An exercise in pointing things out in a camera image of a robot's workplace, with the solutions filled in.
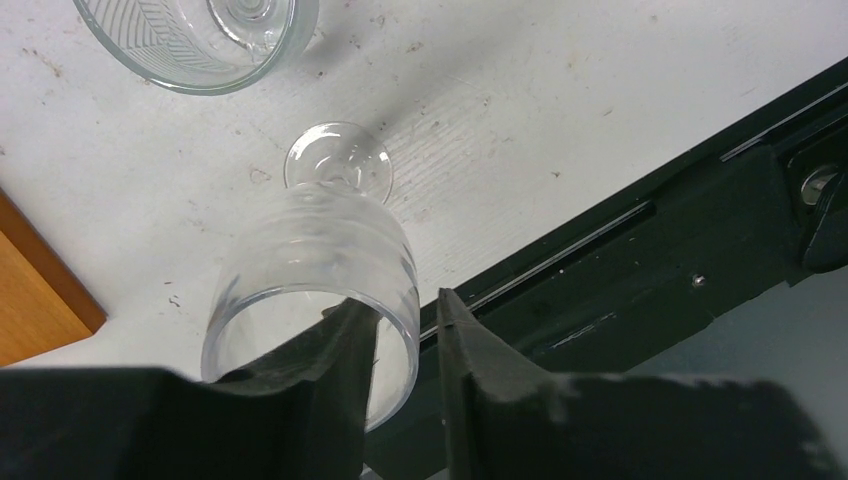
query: wooden block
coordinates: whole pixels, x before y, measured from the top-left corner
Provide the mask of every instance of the wooden block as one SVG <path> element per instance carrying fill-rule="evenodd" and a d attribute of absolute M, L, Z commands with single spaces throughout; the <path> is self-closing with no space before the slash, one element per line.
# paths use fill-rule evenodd
<path fill-rule="evenodd" d="M 91 336 L 106 315 L 0 191 L 0 366 Z"/>

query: wine glass rim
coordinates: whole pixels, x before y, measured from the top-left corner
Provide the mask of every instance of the wine glass rim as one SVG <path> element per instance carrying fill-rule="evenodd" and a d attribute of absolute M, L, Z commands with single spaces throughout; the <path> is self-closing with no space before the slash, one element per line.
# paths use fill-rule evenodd
<path fill-rule="evenodd" d="M 108 50 L 113 57 L 136 75 L 173 92 L 187 95 L 213 96 L 225 95 L 250 86 L 256 83 L 260 78 L 264 77 L 265 74 L 267 74 L 268 71 L 275 66 L 280 56 L 287 50 L 288 44 L 292 41 L 293 33 L 291 27 L 295 21 L 295 9 L 297 8 L 297 5 L 303 1 L 308 2 L 313 0 L 289 0 L 288 11 L 286 12 L 286 23 L 283 27 L 282 33 L 280 34 L 280 40 L 277 42 L 276 47 L 274 47 L 274 50 L 268 58 L 251 70 L 247 75 L 231 82 L 213 85 L 210 87 L 200 87 L 187 83 L 174 82 L 160 75 L 156 75 L 150 70 L 144 68 L 138 62 L 127 56 L 121 47 L 119 47 L 103 30 L 103 27 L 100 26 L 97 20 L 95 20 L 94 15 L 92 15 L 91 11 L 88 9 L 86 0 L 74 0 L 74 5 L 76 5 L 77 10 L 80 13 L 80 17 L 82 17 L 83 21 L 88 26 L 88 29 L 91 30 L 91 33 L 94 34 L 94 37 L 97 38 L 104 47 L 106 47 L 106 50 Z"/>
<path fill-rule="evenodd" d="M 386 420 L 394 416 L 394 414 L 397 413 L 398 410 L 400 410 L 400 408 L 404 405 L 404 403 L 406 403 L 406 400 L 409 398 L 410 393 L 412 393 L 412 384 L 418 377 L 418 349 L 416 348 L 418 345 L 417 341 L 412 338 L 412 332 L 406 329 L 406 327 L 403 325 L 403 322 L 400 320 L 400 318 L 398 318 L 397 315 L 392 313 L 388 308 L 386 308 L 385 305 L 380 303 L 378 300 L 361 292 L 357 292 L 356 290 L 311 283 L 287 284 L 285 286 L 267 288 L 261 292 L 254 293 L 253 295 L 243 298 L 241 301 L 237 302 L 232 307 L 222 310 L 219 315 L 217 315 L 209 322 L 209 328 L 206 331 L 206 338 L 203 341 L 203 350 L 201 352 L 201 377 L 206 382 L 217 380 L 211 379 L 207 375 L 207 373 L 212 369 L 211 365 L 209 365 L 209 362 L 211 361 L 209 355 L 211 354 L 213 345 L 217 342 L 218 338 L 221 336 L 221 333 L 223 333 L 224 328 L 229 325 L 229 323 L 233 319 L 235 319 L 240 312 L 246 310 L 251 305 L 258 303 L 262 300 L 277 295 L 298 292 L 332 293 L 335 295 L 352 298 L 354 300 L 362 302 L 376 310 L 380 315 L 382 315 L 383 318 L 386 318 L 392 324 L 398 334 L 400 334 L 404 344 L 406 345 L 406 352 L 409 357 L 409 374 L 406 377 L 406 382 L 401 387 L 403 391 L 395 405 L 393 405 L 391 409 L 388 409 L 385 412 L 381 412 L 381 415 L 379 416 L 375 416 L 374 418 L 366 418 L 366 420 L 368 421 L 366 425 L 366 431 L 371 431 L 379 427 Z"/>

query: white tabletop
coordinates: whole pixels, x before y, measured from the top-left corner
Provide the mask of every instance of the white tabletop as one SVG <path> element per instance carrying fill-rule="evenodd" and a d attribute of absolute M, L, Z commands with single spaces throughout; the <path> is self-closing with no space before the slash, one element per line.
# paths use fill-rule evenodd
<path fill-rule="evenodd" d="M 313 124 L 389 147 L 426 303 L 848 56 L 842 0 L 322 0 L 297 65 L 200 98 L 70 0 L 0 12 L 0 186 L 109 313 L 28 363 L 193 377 L 222 258 Z"/>

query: scratched white surface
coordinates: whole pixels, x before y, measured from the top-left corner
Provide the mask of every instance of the scratched white surface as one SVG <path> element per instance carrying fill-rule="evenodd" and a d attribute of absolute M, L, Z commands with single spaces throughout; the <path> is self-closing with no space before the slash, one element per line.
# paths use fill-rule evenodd
<path fill-rule="evenodd" d="M 225 97 L 145 85 L 70 0 L 0 0 L 0 186 L 109 312 L 29 364 L 191 376 L 246 213 L 307 127 L 368 126 L 422 301 L 848 55 L 842 0 L 328 0 L 302 60 Z"/>

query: glass cup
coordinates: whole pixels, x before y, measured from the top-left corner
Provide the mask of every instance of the glass cup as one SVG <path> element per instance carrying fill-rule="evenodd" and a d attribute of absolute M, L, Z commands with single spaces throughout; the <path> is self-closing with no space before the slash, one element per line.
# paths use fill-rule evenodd
<path fill-rule="evenodd" d="M 299 56 L 318 0 L 74 0 L 109 53 L 151 83 L 220 95 Z"/>
<path fill-rule="evenodd" d="M 353 298 L 382 315 L 367 428 L 406 401 L 418 372 L 415 264 L 382 202 L 385 147 L 349 123 L 306 131 L 286 159 L 287 189 L 245 231 L 221 272 L 201 373 L 216 381 L 319 322 Z"/>

